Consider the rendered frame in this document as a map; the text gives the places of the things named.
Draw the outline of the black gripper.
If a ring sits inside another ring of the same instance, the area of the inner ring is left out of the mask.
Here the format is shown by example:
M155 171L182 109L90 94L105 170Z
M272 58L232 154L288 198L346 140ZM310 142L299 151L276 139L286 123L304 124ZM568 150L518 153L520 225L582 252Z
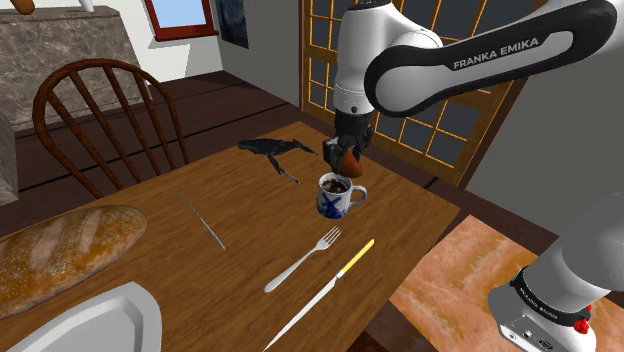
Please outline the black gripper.
M333 172L339 169L342 152L355 147L359 152L366 149L373 135L373 113L350 114L337 110L335 115L336 137L322 143L323 159Z

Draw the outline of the thin grey metal rod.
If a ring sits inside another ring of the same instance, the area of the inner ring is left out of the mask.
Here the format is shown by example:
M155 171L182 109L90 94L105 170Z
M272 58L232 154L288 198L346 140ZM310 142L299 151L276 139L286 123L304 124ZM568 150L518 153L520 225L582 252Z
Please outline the thin grey metal rod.
M222 250L226 250L226 247L224 246L224 244L222 243L222 241L219 239L219 237L215 234L215 232L210 228L210 226L207 224L207 222L203 219L203 217L199 214L199 212L194 208L194 206L192 205L192 203L186 198L186 196L183 193L180 193L180 196L184 199L184 201L186 202L186 204L189 206L189 208L193 211L193 213L196 215L196 217L200 220L200 222L203 224L203 226L208 230L208 232L211 234L211 236L214 238L214 240L218 243L218 245L222 248Z

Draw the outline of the brown wooden chair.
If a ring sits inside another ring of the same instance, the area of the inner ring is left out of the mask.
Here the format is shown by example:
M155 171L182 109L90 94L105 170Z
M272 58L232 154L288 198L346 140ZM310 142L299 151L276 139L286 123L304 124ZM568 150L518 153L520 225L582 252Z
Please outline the brown wooden chair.
M50 106L54 110L56 116L69 129L78 143L95 162L95 165L116 189L122 190L124 185L121 180L111 169L109 162L97 150L94 142L87 136L85 130L79 126L78 120L73 117L70 109L66 107L61 98L56 94L56 88L64 81L69 81L74 85L87 110L95 118L95 121L99 124L131 176L137 183L140 183L142 178L131 160L130 154L124 149L121 140L117 137L111 123L104 114L106 110L119 107L125 114L131 130L150 162L153 171L155 174L160 175L162 170L154 155L154 147L149 144L147 136L143 132L142 126L134 112L132 103L126 96L122 82L117 78L119 71L124 71L133 78L138 91L138 97L147 111L152 128L158 139L156 146L163 151L169 167L174 170L177 168L177 165L174 161L173 150L170 147L171 142L166 138L164 127L157 115L155 103L150 93L151 88L158 92L168 109L171 125L175 132L174 141L179 145L182 160L185 164L190 163L190 155L174 100L162 83L140 67L119 60L92 58L68 63L52 72L39 86L32 103L32 125L43 147L97 199L102 198L103 193L54 142L46 122L46 108Z

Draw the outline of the grey marble counter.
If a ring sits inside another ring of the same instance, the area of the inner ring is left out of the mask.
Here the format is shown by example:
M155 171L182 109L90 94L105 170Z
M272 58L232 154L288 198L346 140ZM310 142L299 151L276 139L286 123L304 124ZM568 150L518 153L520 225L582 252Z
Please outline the grey marble counter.
M0 117L17 132L33 127L40 85L84 59L139 64L120 13L108 6L37 8L29 15L0 10Z

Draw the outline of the white plate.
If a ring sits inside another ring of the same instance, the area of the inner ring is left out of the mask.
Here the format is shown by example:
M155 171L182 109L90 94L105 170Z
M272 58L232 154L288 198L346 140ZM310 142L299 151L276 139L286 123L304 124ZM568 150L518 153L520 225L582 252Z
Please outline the white plate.
M8 352L161 352L156 299L128 282L58 315Z

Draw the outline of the yellow handled knife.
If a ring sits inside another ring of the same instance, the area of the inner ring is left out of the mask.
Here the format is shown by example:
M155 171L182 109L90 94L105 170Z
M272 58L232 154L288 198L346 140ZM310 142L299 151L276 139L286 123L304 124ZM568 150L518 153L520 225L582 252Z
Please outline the yellow handled knife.
M334 276L333 278L315 294L313 298L275 335L262 352L266 352L275 342L277 342L291 327L293 327L303 316L305 316L330 290L336 282L342 278L346 272L374 245L375 240L371 239L357 254L355 254Z

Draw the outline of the dark whale figure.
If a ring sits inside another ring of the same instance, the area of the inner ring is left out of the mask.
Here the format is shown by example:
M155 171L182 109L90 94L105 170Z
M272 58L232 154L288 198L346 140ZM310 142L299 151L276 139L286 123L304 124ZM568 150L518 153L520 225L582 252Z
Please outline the dark whale figure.
M286 140L276 140L276 139L267 139L267 138L259 138L253 140L241 140L237 142L237 146L241 150L248 150L257 155L265 155L275 170L279 175L286 175L291 181L295 184L299 184L299 181L294 178L291 174L285 171L275 159L276 156L282 155L286 152L289 152L294 149L301 149L308 153L316 154L315 151L303 145L301 142L296 139L292 139L291 141Z

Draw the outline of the dark wall picture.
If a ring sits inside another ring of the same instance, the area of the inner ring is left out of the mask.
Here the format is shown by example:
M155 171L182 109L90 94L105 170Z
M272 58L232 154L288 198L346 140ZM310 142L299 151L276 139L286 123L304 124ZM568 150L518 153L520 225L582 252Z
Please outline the dark wall picture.
M248 49L244 0L215 0L222 39Z

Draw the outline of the silver fork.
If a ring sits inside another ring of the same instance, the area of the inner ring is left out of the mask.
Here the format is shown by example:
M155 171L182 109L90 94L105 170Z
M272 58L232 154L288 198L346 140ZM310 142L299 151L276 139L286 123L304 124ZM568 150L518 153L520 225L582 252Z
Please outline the silver fork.
M342 231L334 226L330 231L328 231L325 235L323 235L316 243L315 247L308 251L304 256L302 256L298 261L285 269L278 276L273 278L270 282L268 282L264 287L264 292L269 293L277 288L288 276L290 276L311 254L317 251L323 251L328 249L335 240L341 235Z

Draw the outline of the red framed window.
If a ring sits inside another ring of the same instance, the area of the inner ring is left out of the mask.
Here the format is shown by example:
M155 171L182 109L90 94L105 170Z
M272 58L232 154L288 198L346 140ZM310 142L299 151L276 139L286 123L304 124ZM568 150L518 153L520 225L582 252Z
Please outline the red framed window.
M157 42L215 36L209 0L143 0Z

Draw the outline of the blue and white mug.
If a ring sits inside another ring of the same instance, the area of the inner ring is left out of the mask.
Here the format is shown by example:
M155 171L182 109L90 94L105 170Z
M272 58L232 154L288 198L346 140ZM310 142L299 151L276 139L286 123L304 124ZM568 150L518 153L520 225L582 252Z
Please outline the blue and white mug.
M363 203L367 196L366 188L354 185L350 178L326 173L318 181L316 206L322 216L340 219L347 215L351 207Z

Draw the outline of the brown rounded object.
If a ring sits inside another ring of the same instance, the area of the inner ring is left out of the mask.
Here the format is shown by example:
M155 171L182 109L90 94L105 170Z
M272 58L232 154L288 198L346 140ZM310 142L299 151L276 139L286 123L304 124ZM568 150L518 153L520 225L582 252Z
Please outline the brown rounded object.
M348 178L358 178L363 175L363 168L353 155L352 149L348 149L342 156L338 164L337 174Z

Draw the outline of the wooden glass paned door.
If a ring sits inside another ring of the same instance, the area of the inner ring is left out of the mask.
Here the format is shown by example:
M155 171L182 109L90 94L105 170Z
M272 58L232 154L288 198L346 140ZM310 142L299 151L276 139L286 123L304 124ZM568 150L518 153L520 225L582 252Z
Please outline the wooden glass paned door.
M334 123L336 52L342 16L358 0L300 0L301 107ZM528 15L545 0L392 0L446 45ZM436 103L416 115L370 120L373 145L460 189L466 187L524 83L514 80Z

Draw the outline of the orange marbled robot stand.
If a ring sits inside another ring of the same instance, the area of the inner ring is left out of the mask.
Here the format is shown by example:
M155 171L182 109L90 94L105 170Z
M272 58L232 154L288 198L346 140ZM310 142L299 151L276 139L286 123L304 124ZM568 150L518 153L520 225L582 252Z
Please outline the orange marbled robot stand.
M522 352L501 337L488 293L536 258L469 216L418 262L390 301L438 352Z

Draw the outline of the brown bread loaf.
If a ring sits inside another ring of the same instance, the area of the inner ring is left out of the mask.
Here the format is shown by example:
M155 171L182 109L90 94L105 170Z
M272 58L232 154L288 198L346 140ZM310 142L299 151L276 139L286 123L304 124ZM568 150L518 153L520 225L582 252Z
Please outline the brown bread loaf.
M146 216L112 205L83 209L0 241L0 320L26 311L119 259L143 235Z

